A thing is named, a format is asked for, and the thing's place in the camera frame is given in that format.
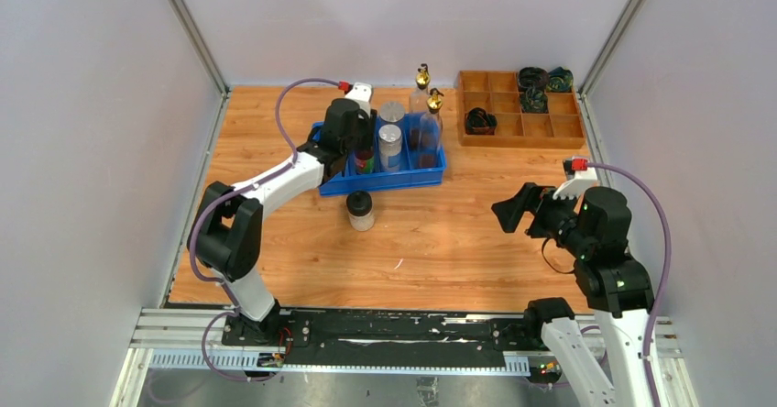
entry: wooden tabletop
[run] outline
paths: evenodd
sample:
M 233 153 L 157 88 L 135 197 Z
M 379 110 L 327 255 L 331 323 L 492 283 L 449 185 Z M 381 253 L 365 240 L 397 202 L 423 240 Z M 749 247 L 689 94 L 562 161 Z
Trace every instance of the wooden tabletop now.
M 280 90 L 234 90 L 206 185 L 246 180 L 289 156 L 274 121 Z M 575 277 L 550 269 L 541 240 L 523 235 L 529 217 L 508 235 L 490 210 L 524 182 L 560 184 L 561 161 L 587 150 L 464 148 L 454 129 L 454 90 L 443 92 L 443 185 L 372 193 L 376 223 L 366 232 L 350 226 L 344 196 L 322 198 L 315 190 L 267 218 L 259 265 L 281 305 L 520 312 L 530 300 L 562 296 L 576 312 L 590 313 Z M 409 94 L 406 88 L 377 88 L 372 105 L 406 105 Z M 338 96 L 342 92 L 334 88 L 297 88 L 287 95 L 281 118 L 295 143 L 306 139 Z M 571 268 L 572 257 L 553 244 L 545 253 L 559 270 Z M 186 253 L 170 300 L 227 303 L 221 289 L 197 281 L 188 258 Z

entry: gray floor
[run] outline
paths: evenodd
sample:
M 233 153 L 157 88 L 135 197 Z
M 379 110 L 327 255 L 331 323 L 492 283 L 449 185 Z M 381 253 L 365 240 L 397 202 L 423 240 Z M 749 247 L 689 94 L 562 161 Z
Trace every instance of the gray floor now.
M 174 400 L 200 381 L 192 395 L 159 404 L 148 395 L 140 407 L 172 406 L 294 406 L 294 407 L 484 407 L 576 406 L 569 388 L 543 392 L 512 377 L 418 377 L 333 373 L 279 374 L 264 383 L 227 381 L 205 370 L 159 370 L 152 375 L 153 394 Z

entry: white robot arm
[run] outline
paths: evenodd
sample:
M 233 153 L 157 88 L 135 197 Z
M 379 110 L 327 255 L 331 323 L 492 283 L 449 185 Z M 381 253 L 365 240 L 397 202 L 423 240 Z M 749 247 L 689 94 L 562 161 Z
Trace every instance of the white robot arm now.
M 205 190 L 198 219 L 209 204 L 253 184 L 253 189 L 225 201 L 206 216 L 197 236 L 196 255 L 214 276 L 224 280 L 241 315 L 257 322 L 262 331 L 275 333 L 272 320 L 266 320 L 277 318 L 279 309 L 258 272 L 262 222 L 300 193 L 315 189 L 345 169 L 346 159 L 356 143 L 375 134 L 376 113 L 370 108 L 371 99 L 372 86 L 355 83 L 345 98 L 332 101 L 318 131 L 319 137 L 311 134 L 298 147 L 296 161 L 289 157 L 249 180 L 232 186 L 214 182 Z M 261 181 L 278 171 L 283 172 Z M 234 218 L 231 227 L 222 224 L 223 219 L 230 217 Z
M 513 198 L 495 203 L 502 230 L 515 232 L 525 212 L 534 216 L 526 234 L 553 239 L 575 256 L 574 274 L 605 339 L 613 384 L 581 341 L 575 315 L 564 299 L 530 302 L 524 318 L 533 336 L 551 349 L 584 406 L 652 406 L 649 382 L 663 397 L 662 380 L 648 381 L 642 338 L 653 305 L 650 276 L 627 250 L 631 211 L 626 197 L 593 187 L 594 170 L 582 159 L 564 162 L 568 181 L 559 189 L 527 182 Z M 580 214 L 575 212 L 583 195 Z M 651 338 L 650 357 L 655 357 Z

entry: gray wall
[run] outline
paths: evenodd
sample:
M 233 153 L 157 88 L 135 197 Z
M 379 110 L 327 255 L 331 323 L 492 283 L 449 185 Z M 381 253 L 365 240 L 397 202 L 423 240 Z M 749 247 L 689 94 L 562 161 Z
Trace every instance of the gray wall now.
M 627 0 L 186 0 L 230 83 L 413 82 L 566 65 L 582 81 Z
M 664 310 L 704 406 L 777 396 L 777 0 L 647 0 L 591 97 L 606 158 L 654 188 L 673 231 Z M 657 279 L 655 212 L 616 177 Z
M 106 405 L 219 98 L 167 0 L 0 0 L 0 404 Z

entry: wooden compartment box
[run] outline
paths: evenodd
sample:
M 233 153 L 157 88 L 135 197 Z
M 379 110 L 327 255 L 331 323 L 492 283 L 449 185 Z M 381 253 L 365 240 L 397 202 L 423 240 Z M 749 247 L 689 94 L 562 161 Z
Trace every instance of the wooden compartment box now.
M 456 82 L 459 142 L 492 148 L 580 149 L 585 135 L 575 93 L 547 93 L 548 113 L 520 108 L 516 72 L 461 71 Z M 482 107 L 497 118 L 494 135 L 467 135 L 465 116 Z

